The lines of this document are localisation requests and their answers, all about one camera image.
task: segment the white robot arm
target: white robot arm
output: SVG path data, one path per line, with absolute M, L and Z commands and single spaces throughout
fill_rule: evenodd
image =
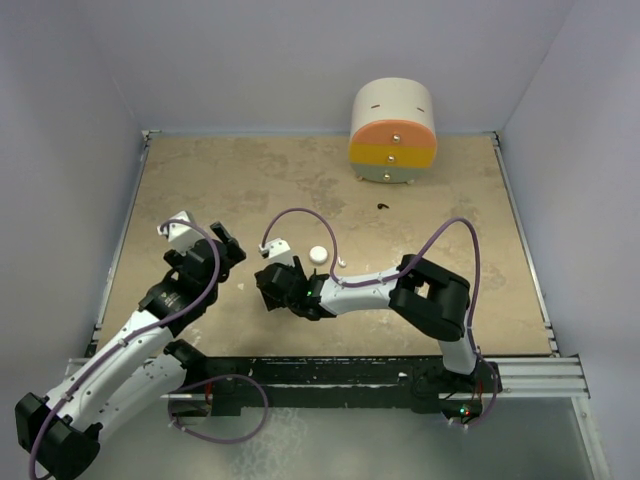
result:
M 470 285 L 459 275 L 420 259 L 407 275 L 385 281 L 414 257 L 405 255 L 400 265 L 382 272 L 340 277 L 338 281 L 315 272 L 307 278 L 285 240 L 268 242 L 260 247 L 260 253 L 269 262 L 255 274 L 267 310 L 284 307 L 309 320 L 358 310 L 394 310 L 438 340 L 448 371 L 471 375 L 476 369 L 477 356 L 467 334 Z M 418 289 L 425 283 L 429 291 L 422 297 Z
M 159 233 L 173 247 L 164 255 L 171 269 L 138 311 L 73 376 L 16 405 L 18 441 L 32 454 L 32 477 L 37 460 L 58 480 L 77 478 L 120 425 L 184 384 L 187 371 L 176 357 L 149 357 L 215 303 L 218 283 L 246 254 L 220 223 L 211 226 L 219 240 L 203 238 L 187 212 L 163 225 Z

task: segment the beige tabletop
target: beige tabletop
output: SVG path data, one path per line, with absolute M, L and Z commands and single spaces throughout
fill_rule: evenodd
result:
M 480 239 L 482 274 L 474 323 L 485 354 L 548 354 L 547 335 L 500 168 L 489 137 L 440 137 L 434 165 L 414 185 L 359 182 L 347 161 L 347 137 L 159 137 L 153 140 L 109 298 L 100 346 L 126 322 L 168 266 L 155 227 L 180 210 L 203 226 L 219 220 L 248 258 L 220 286 L 219 299 L 182 337 L 208 355 L 439 354 L 392 311 L 353 312 L 311 322 L 267 312 L 254 273 L 264 229 L 281 210 L 314 209 L 329 220 L 340 256 L 338 274 L 376 272 L 416 253 L 448 218 L 471 220 Z M 378 210 L 385 203 L 389 209 Z M 324 227 L 292 213 L 272 232 L 300 255 L 330 250 Z M 453 225 L 426 258 L 473 283 L 469 232 Z M 319 267 L 324 273 L 328 265 Z

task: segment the white lid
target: white lid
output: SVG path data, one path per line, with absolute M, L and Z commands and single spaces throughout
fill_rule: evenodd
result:
M 316 245 L 311 250 L 309 250 L 309 259 L 311 263 L 315 265 L 322 265 L 329 258 L 329 252 L 324 247 Z

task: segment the white cap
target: white cap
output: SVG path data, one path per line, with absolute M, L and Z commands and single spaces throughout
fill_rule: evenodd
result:
M 322 265 L 329 258 L 329 252 L 324 247 L 316 245 L 311 250 L 309 250 L 309 259 L 311 263 L 315 265 Z
M 174 215 L 169 219 L 171 220 L 183 220 L 185 222 L 195 224 L 196 221 L 193 215 L 186 210 Z M 180 255 L 185 255 L 187 250 L 192 248 L 198 240 L 202 240 L 202 235 L 196 232 L 193 228 L 182 225 L 181 223 L 170 223 L 164 229 L 158 226 L 158 234 L 166 237 L 171 244 L 171 248 L 177 251 Z

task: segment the yellow stripe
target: yellow stripe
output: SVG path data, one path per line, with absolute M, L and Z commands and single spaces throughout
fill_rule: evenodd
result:
M 395 160 L 389 162 L 389 156 Z M 386 165 L 400 168 L 427 168 L 436 155 L 434 147 L 399 147 L 392 145 L 364 145 L 352 143 L 349 146 L 349 159 L 353 163 L 368 165 Z

